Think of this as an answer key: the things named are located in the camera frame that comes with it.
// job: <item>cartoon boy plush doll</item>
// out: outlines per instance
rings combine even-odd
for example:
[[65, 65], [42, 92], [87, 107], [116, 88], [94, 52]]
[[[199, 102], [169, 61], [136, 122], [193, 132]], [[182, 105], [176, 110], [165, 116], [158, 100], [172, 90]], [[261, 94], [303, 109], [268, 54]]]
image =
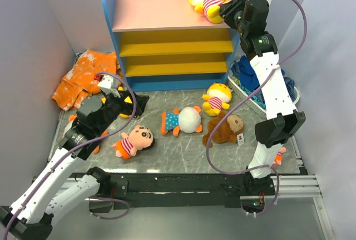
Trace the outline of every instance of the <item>cartoon boy plush doll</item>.
[[135, 156], [137, 151], [152, 148], [155, 145], [155, 138], [152, 131], [146, 126], [136, 125], [135, 129], [128, 135], [122, 133], [122, 140], [114, 144], [116, 156], [128, 159]]

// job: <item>gray marble floor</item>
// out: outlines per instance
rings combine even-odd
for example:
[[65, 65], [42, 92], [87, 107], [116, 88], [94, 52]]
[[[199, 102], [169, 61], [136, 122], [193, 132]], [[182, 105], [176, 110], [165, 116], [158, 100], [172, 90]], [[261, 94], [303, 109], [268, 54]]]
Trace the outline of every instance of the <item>gray marble floor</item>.
[[[206, 133], [207, 122], [211, 117], [202, 112], [203, 132], [185, 134], [183, 132], [176, 138], [169, 132], [166, 136], [160, 133], [161, 113], [172, 111], [174, 108], [182, 109], [185, 106], [202, 106], [204, 102], [201, 98], [205, 90], [182, 90], [182, 91], [159, 91], [143, 92], [150, 96], [145, 113], [138, 119], [132, 121], [124, 132], [129, 133], [136, 124], [148, 126], [156, 140], [152, 149], [138, 152], [138, 155], [124, 160], [115, 156], [114, 144], [121, 139], [120, 133], [105, 139], [98, 154], [92, 154], [87, 161], [76, 170], [76, 173], [85, 173], [89, 168], [98, 166], [107, 172], [137, 172], [137, 173], [216, 173], [206, 160], [205, 147], [202, 144], [202, 136]], [[230, 102], [231, 106], [236, 105], [240, 99], [235, 95]], [[62, 137], [64, 127], [68, 123], [68, 117], [74, 114], [71, 110], [64, 114], [56, 145]], [[226, 171], [243, 170], [253, 158], [257, 145], [254, 126], [262, 118], [257, 115], [246, 104], [236, 111], [245, 122], [245, 144], [225, 143], [214, 144], [210, 149], [212, 162], [218, 168]], [[109, 132], [117, 130], [126, 119], [118, 118], [109, 127]], [[293, 145], [289, 141], [286, 145], [287, 152], [283, 154], [281, 166], [276, 167], [279, 173], [299, 173]]]

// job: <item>pink shelf top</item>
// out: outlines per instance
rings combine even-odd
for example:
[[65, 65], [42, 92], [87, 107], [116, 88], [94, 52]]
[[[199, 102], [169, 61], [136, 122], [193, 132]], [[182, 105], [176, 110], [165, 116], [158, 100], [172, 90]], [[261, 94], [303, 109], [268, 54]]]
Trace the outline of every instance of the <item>pink shelf top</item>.
[[222, 28], [194, 11], [188, 0], [116, 0], [114, 32]]

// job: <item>yellow shelf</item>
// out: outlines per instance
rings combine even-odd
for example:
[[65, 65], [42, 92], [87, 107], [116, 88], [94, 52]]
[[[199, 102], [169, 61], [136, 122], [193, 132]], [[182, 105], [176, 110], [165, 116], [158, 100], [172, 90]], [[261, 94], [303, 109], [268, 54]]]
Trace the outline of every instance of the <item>yellow shelf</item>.
[[135, 56], [126, 59], [126, 76], [161, 76], [226, 72], [222, 53]]
[[232, 51], [233, 45], [226, 28], [131, 31], [121, 35], [121, 57]]

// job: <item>tag on teddy bear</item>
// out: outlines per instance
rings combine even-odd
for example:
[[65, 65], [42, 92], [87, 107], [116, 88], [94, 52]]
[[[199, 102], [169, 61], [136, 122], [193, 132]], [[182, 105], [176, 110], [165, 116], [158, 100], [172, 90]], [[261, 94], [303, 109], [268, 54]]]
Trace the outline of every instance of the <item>tag on teddy bear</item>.
[[244, 134], [243, 133], [240, 133], [237, 135], [237, 138], [238, 138], [238, 145], [241, 146], [245, 143], [245, 139], [244, 139]]

